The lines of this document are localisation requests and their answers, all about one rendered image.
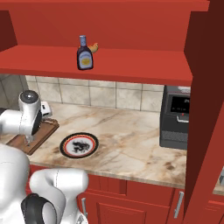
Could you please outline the red drawer front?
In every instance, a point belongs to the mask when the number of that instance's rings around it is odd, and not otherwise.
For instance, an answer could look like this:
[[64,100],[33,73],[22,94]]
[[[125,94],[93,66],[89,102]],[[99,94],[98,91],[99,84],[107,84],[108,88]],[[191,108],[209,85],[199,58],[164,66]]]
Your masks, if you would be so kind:
[[127,181],[119,178],[109,178],[98,175],[88,175],[88,190],[97,193],[127,194]]

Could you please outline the brown wooden cutting board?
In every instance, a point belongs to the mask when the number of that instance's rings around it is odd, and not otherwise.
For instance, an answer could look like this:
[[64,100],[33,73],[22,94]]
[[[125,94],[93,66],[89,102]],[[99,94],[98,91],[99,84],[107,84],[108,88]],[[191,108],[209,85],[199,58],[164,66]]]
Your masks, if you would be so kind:
[[7,145],[18,148],[30,156],[57,130],[59,126],[57,120],[47,118],[41,123],[38,132],[34,135],[34,140],[30,144],[27,144],[25,136],[16,135],[7,143]]

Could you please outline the dark grey countertop appliance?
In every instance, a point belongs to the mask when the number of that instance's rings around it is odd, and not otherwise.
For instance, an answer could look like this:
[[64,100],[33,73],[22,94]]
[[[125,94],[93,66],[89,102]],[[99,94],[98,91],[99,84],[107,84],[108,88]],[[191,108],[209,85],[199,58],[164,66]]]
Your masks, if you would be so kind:
[[190,87],[164,86],[159,122],[159,145],[187,149]]

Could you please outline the large red cabinet door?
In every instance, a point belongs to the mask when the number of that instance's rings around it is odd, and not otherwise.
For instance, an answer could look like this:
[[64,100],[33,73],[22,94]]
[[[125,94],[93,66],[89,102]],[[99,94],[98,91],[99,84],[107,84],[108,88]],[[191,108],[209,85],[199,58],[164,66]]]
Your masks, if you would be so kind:
[[224,166],[224,0],[191,13],[185,57],[192,85],[182,224],[200,224]]

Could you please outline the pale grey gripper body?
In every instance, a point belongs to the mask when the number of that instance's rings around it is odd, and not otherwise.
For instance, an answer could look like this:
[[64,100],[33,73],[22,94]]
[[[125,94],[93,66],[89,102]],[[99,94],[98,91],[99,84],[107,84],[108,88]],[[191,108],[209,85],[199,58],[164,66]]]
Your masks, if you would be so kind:
[[24,136],[24,142],[27,146],[29,146],[34,141],[34,136]]

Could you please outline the red wall cabinet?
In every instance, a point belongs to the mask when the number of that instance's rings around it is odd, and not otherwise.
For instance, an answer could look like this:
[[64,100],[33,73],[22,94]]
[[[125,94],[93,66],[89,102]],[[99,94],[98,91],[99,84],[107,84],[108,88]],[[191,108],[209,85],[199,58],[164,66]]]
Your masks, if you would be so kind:
[[[0,73],[182,85],[192,12],[208,0],[0,0]],[[97,43],[79,70],[80,35]]]

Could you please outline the black rimmed white plate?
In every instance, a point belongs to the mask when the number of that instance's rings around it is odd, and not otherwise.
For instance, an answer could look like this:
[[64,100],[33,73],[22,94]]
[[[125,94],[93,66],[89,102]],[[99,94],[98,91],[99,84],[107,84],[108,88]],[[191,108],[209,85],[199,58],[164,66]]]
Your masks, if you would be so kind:
[[65,137],[59,145],[59,151],[67,158],[86,158],[95,153],[98,146],[99,140],[96,136],[79,132]]

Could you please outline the orange yellow food item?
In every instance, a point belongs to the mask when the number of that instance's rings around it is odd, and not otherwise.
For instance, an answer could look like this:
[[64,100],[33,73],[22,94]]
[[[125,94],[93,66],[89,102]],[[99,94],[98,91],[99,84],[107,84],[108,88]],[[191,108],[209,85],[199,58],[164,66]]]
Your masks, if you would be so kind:
[[89,45],[88,48],[90,49],[91,53],[96,53],[98,51],[98,44],[97,43],[94,43],[92,45]]

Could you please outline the dark condiment bottle blue cap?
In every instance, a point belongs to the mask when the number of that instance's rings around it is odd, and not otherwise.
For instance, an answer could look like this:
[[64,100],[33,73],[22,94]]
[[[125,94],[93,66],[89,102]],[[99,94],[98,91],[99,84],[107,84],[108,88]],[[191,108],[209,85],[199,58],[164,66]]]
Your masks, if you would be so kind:
[[89,70],[94,67],[93,54],[87,46],[85,35],[80,35],[80,48],[77,50],[77,67],[79,70]]

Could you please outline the red base cabinet door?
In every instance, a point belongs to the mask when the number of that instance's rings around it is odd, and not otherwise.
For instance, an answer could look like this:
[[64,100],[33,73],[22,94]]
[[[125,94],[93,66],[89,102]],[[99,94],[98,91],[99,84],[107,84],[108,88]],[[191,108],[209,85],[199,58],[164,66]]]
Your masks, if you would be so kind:
[[78,197],[86,199],[89,224],[166,224],[170,208],[150,203],[119,199],[94,192],[84,192]]
[[170,211],[169,211],[169,215],[168,215],[166,224],[181,224],[182,223],[182,220],[184,217],[184,204],[185,204],[184,199],[182,199],[182,203],[180,205],[180,209],[179,209],[177,218],[174,218],[174,211],[179,202],[179,193],[184,192],[184,191],[185,191],[184,189],[178,189],[178,188],[174,189],[174,194],[173,194],[173,197],[171,200],[171,207],[170,207]]

